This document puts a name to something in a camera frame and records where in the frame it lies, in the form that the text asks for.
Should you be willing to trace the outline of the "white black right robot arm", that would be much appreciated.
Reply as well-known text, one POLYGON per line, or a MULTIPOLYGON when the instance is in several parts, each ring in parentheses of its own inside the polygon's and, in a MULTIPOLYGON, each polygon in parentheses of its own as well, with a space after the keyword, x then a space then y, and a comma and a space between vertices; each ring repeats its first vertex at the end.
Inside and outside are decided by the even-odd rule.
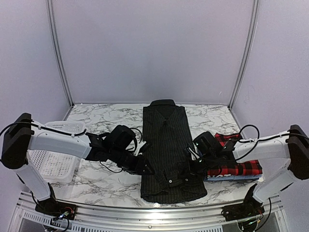
POLYGON ((204 177, 211 168, 237 162, 283 162, 282 166, 275 166, 277 170, 269 178, 251 186, 243 202, 222 208, 222 215, 227 221, 264 213, 263 203, 270 197, 297 181, 309 178, 309 138, 297 124, 272 136, 258 136, 256 139, 241 139, 237 136, 224 145, 205 132, 194 140, 194 144, 201 156, 192 159, 194 150, 189 146, 184 149, 186 160, 183 173, 186 179, 204 177))

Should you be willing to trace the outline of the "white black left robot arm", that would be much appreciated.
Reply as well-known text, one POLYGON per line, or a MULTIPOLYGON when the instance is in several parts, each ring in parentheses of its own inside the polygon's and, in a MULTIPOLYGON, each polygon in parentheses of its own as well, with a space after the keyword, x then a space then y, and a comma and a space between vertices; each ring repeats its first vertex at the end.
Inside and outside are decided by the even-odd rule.
POLYGON ((134 175, 154 175, 149 161, 138 153, 133 129, 116 126, 111 132, 94 134, 85 124, 54 121, 41 124, 23 113, 1 131, 1 163, 13 170, 32 192, 36 211, 57 215, 75 212, 75 205, 59 202, 51 179, 70 182, 77 160, 112 161, 122 171, 134 175))

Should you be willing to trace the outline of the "black pinstriped long sleeve shirt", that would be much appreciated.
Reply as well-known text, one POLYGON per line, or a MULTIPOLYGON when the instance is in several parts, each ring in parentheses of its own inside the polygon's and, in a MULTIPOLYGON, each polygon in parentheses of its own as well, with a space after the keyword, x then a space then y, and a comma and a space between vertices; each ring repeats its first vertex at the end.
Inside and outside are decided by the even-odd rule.
POLYGON ((141 178, 140 196, 147 202, 175 204, 207 195, 203 178, 189 171, 193 146, 187 115, 174 100, 156 100, 143 108, 143 138, 150 143, 143 155, 154 175, 141 178))

